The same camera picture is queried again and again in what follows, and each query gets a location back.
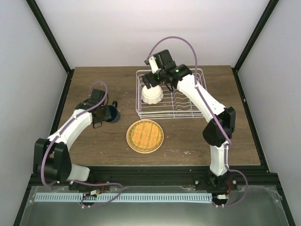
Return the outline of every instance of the white wall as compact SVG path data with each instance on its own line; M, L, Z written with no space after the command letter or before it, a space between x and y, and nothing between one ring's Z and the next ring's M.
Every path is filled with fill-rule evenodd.
M200 65L234 66L268 0L37 0L70 67L144 65L160 39ZM178 64L193 64L169 40Z
M239 71L261 144L301 225L301 1L279 1Z
M26 1L0 3L0 225L13 225L66 73Z

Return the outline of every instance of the black metal frame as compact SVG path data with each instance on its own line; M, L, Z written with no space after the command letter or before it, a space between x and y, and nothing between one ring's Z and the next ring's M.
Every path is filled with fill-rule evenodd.
M32 9L33 14L36 16L40 26L42 27L45 35L47 36L51 46L53 47L55 53L60 59L64 69L66 70L68 76L65 82L65 86L63 89L63 93L61 95L61 99L59 102L58 109L55 114L55 119L51 128L51 134L54 133L58 129L59 121L63 112L64 104L66 101L66 97L68 94L69 86L71 84L72 76L74 70L71 70L67 61L65 60L50 28L47 25L47 22L42 15L37 3L35 0L26 0L30 8ZM244 48L238 62L235 67L232 69L234 78L238 87L238 91L242 100L242 104L244 106L246 116L249 122L249 126L252 132L252 136L255 142L255 146L258 152L258 156L260 159L260 165L258 166L233 166L232 169L237 169L242 171L246 177L248 178L248 182L250 185L275 185L278 193L283 197L282 205L284 207L287 220L289 225L294 226L294 220L291 215L289 206L287 204L285 194L282 190L282 186L280 184L277 173L270 173L267 161L264 156L264 152L262 150L258 134L256 132L256 128L245 99L244 91L242 89L238 71L245 61L248 53L250 52L252 46L256 42L260 32L262 31L264 25L266 24L269 16L271 15L273 9L277 5L278 0L270 0L266 9L264 10L257 26L255 27L246 47ZM110 181L110 182L119 182L125 186L195 186L197 190L207 190L208 192L218 192L218 190L212 190L210 187L206 187L204 184L195 185L196 180L202 180L203 177L208 176L209 167L208 166L149 166L149 167L140 167L140 166L132 166L132 167L113 167L113 166L99 166L99 167L90 167L91 175L93 175L94 181ZM244 185L244 179L236 173L231 173L231 177L233 177L237 185ZM22 215L25 209L26 201L29 196L29 192L32 186L40 186L42 185L40 177L36 175L32 175L29 181L28 187L26 189L22 204L20 206L20 210L16 217L14 225L19 225L22 219ZM68 183L60 183L60 186L70 186ZM70 189L77 190L85 190L86 187L72 185Z

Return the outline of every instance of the round plate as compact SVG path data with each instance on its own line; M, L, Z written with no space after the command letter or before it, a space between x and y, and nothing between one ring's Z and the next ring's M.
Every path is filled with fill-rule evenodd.
M139 153L156 151L163 143L163 129L152 120L140 120L127 130L127 143Z

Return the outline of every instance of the dish rack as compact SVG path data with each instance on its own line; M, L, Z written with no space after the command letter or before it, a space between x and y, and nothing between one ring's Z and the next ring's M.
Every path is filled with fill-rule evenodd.
M171 92L164 84L160 84L163 90L163 98L155 105L144 103L141 99L141 91L144 86L142 76L151 70L138 70L136 72L136 111L141 119L184 119L203 118L200 110L179 90ZM197 80L207 90L203 70L198 68Z

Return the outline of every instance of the brown wood surface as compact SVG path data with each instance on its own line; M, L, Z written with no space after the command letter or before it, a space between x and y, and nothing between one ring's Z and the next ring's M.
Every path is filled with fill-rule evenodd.
M225 106L236 110L230 165L259 165L246 114L230 66L201 66L209 93ZM109 104L118 101L121 119L115 124L86 128L70 150L73 163L82 165L209 165L210 148L202 136L205 119L155 120L164 131L162 146L153 153L132 150L126 140L127 129L139 120L135 109L137 70L143 67L78 67L67 95L60 126L75 106L87 99L90 85L104 81L109 87Z

